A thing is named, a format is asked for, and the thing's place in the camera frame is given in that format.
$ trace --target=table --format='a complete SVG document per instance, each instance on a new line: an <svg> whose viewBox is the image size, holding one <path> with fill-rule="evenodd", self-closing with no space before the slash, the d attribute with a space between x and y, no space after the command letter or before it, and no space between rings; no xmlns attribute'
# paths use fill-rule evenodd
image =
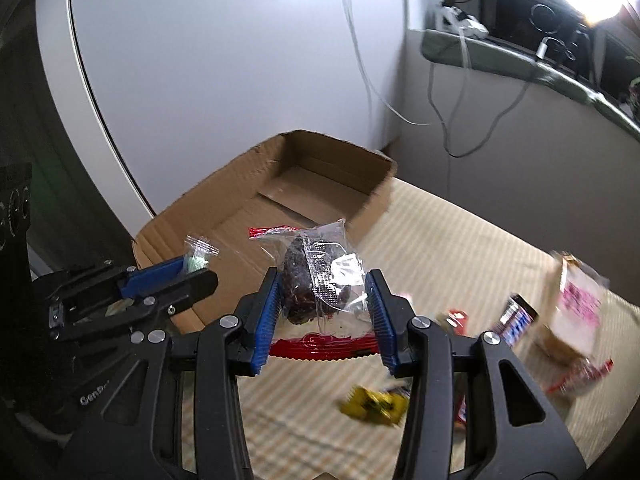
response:
<svg viewBox="0 0 640 480"><path fill-rule="evenodd" d="M393 293L411 296L417 314L434 318L461 308L469 314L473 335L497 320L512 292L541 313L555 271L554 259L543 251L398 179L388 211L358 252L367 269L383 271ZM640 395L640 309L609 292L602 317L595 358L613 359L611 375L573 404L556 404L588 465L608 446ZM538 349L532 332L515 352L539 384L551 384L562 368ZM338 362L270 358L260 376L239 378L238 383L258 477L307 480L323 472L340 480L392 477L402 426L365 424L337 407L354 384L385 388L395 383L379 356ZM193 470L189 394L185 392L183 462ZM463 453L457 436L452 470L462 468Z"/></svg>

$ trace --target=checkered tablecloth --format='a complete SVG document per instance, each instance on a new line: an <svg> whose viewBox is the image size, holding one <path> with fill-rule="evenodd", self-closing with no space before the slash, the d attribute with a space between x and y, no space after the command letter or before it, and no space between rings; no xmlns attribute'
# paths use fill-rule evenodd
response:
<svg viewBox="0 0 640 480"><path fill-rule="evenodd" d="M400 180L394 182L388 211L358 252L367 269L382 269L393 293L411 296L418 314L433 318L450 308L465 310L470 334L494 324L512 292L544 310L555 270L548 254ZM640 310L608 293L602 317L595 358L613 359L611 375L573 404L556 404L587 464L608 446L640 395ZM539 384L550 384L562 373L535 346L531 333L518 343L516 354ZM340 480L390 479L402 426L372 426L341 414L338 402L354 384L384 388L393 379L379 356L340 362L270 358L260 376L239 379L255 474L264 480L308 480L323 472ZM192 391L188 381L183 462L191 470ZM462 461L463 445L456 442L452 468L461 468Z"/></svg>

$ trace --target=open cardboard box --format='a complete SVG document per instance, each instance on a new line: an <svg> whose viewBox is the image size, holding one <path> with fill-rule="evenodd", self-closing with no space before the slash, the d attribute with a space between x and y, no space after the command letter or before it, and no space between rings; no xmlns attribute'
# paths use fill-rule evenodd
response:
<svg viewBox="0 0 640 480"><path fill-rule="evenodd" d="M274 262L249 240L250 227L312 227L346 219L357 244L389 204L396 164L343 140L298 130L239 155L142 228L133 242L141 268L184 253L187 234L220 246L209 269L218 290L172 318L182 333L201 330L255 292Z"/></svg>

